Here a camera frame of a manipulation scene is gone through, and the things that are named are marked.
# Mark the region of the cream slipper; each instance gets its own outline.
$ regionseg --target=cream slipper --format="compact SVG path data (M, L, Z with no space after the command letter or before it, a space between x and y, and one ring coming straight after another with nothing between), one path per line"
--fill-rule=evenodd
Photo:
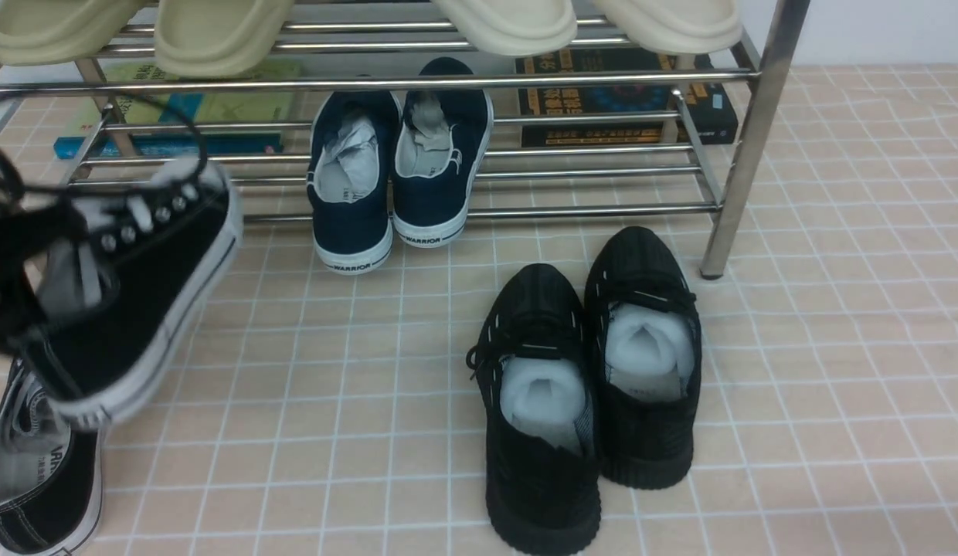
M653 53L714 53L743 35L736 0L593 1L631 41Z
M0 63L40 66L92 56L146 0L2 0Z
M473 46L501 56L564 49L578 32L571 0L432 0Z
M225 77L266 59L294 0L161 0L157 66L185 77Z

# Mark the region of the green book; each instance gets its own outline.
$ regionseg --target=green book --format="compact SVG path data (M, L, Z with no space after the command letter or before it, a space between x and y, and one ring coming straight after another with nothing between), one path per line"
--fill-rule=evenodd
M140 81L179 81L180 77L165 73L153 63L118 63L106 67L105 78L112 83ZM300 76L298 61L268 59L239 76L250 80L278 81ZM290 117L296 93L176 93L157 95L154 99L180 110L194 123L221 124L231 122L281 122ZM119 99L119 108L129 124L177 124L179 120L163 110L137 102L131 98ZM84 138L97 124L98 110L93 102L83 103L74 115L63 136L54 142L56 157L74 158ZM218 131L204 133L210 154L255 154L284 150L279 131ZM173 156L197 151L193 138L187 133L133 134L133 142L142 154ZM111 140L98 147L99 156L118 156L118 148Z

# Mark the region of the book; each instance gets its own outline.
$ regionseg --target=book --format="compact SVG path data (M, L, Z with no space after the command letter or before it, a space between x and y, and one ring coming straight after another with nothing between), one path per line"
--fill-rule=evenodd
M636 46L602 49L563 49L556 53L515 60L517 73L595 73L596 71L670 70L666 54ZM711 68L709 56L695 57L695 67ZM614 114L666 110L671 99L667 85L628 85L579 88L519 89L522 116ZM703 144L732 144L739 123L736 110L721 83L692 84L686 97L688 112ZM626 124L533 124L521 131L521 147L559 145L640 144L661 141L662 122ZM686 141L679 124L679 140Z
M179 77L165 73L153 63L118 63L104 70L109 82L133 83L140 81L178 81ZM278 80L299 77L301 64L295 60L264 60L259 66L243 74L253 80ZM181 110L194 123L221 124L231 122L279 122L290 117L295 98L292 92L255 93L178 93L153 97L171 108ZM119 108L127 124L175 124L178 120L157 107L132 98L120 97ZM63 136L54 142L56 157L74 158L84 138L98 123L99 114L94 102L83 103ZM217 131L204 133L210 154L254 154L254 152L281 152L284 150L280 131ZM133 142L142 154L173 156L197 152L196 143L184 131L176 133L133 134ZM118 156L118 148L106 137L93 151L98 156Z

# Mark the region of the floor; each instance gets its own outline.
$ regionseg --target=floor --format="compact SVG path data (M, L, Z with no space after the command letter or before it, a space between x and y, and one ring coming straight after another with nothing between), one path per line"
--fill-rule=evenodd
M76 102L9 123L27 176L61 177L50 145ZM481 184L474 203L698 199L639 181ZM308 210L298 188L246 196ZM510 554L465 351L518 267L580 289L632 222L476 222L356 279L321 268L305 225L250 228L154 404L111 433L84 556ZM645 224L698 293L697 454L669 490L600 481L586 554L958 554L958 66L798 68L722 280L698 278L706 217Z

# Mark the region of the shoe rack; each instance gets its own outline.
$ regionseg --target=shoe rack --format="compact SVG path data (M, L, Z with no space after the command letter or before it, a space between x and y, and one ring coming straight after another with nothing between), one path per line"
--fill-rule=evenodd
M298 4L324 3L324 0L297 0ZM153 45L145 43L112 43L105 46L93 59L75 62L84 78L83 83L38 83L28 85L0 86L0 94L27 92L37 96L87 96L97 102L104 114L99 126L90 132L90 136L81 145L74 159L74 169L65 178L65 182L104 187L125 187L132 184L128 180L91 180L87 178L91 168L123 168L124 166L147 166L160 164L167 158L151 158L137 152L131 140L133 131L139 133L165 133L179 131L179 124L126 124L121 114L114 109L115 95L126 92L141 94L165 93L204 93L204 92L243 92L243 91L332 91L332 90L426 90L453 88L526 88L526 87L582 87L599 85L671 85L673 87L673 105L667 110L657 112L623 113L618 115L569 115L569 116L506 116L496 117L496 126L524 126L524 124L599 124L628 122L664 122L666 130L672 124L681 122L688 134L688 142L662 142L662 144L600 145L600 147L544 147L490 149L486 158L529 158L534 162L543 162L542 169L524 171L480 171L478 181L497 180L538 180L571 179L585 180L610 179L614 177L644 176L681 176L683 180L694 179L702 191L702 201L690 203L659 203L634 205L569 205L569 207L536 208L470 208L469 219L560 219L560 218L606 218L606 217L647 217L648 215L711 215L712 232L708 247L702 260L702 277L716 279L722 277L727 259L736 237L737 228L743 215L754 174L761 162L768 133L782 95L783 86L789 73L791 57L796 50L798 36L810 0L778 0L773 14L771 29L763 50L758 50L744 32L743 39L733 46L731 53L737 67L729 69L675 69L670 71L647 71L647 73L593 73L593 74L540 74L540 75L489 75L489 76L428 76L428 77L345 77L321 78L305 77L285 81L179 81L139 84L117 84L105 82L101 71L101 59L146 59L154 54ZM580 36L572 46L630 45L625 36L605 18L582 18L578 21ZM609 29L613 34L605 38L584 38L587 29ZM454 32L448 21L409 21L409 22L286 22L281 36L313 35L321 39L313 42L278 41L272 54L312 53L317 56L344 56L355 53L457 53L475 50L463 39L431 39L435 32ZM365 41L333 42L331 35L362 34ZM414 36L429 34L427 39L401 39L400 41L380 41L374 39L381 32ZM127 25L119 38L151 39L153 25ZM679 67L690 67L680 64ZM745 82L750 88L751 98L743 119L738 144L730 165L729 175L723 186L713 175L711 163L698 138L695 124L692 123L683 93L692 83L705 82ZM203 131L296 131L310 129L308 120L291 120L277 123L241 123L241 124L200 124ZM118 145L119 158L93 158L91 145L98 138L110 134ZM593 168L593 169L551 169L550 163L555 156L569 156L578 159L581 155L624 155L638 156L642 160L649 154L686 154L688 163L666 165L639 164L634 168ZM242 163L306 162L309 154L247 154L214 156L215 161L234 166ZM303 175L271 175L233 179L242 188L282 187L285 185L304 186ZM308 222L309 212L296 215L246 215L246 222Z

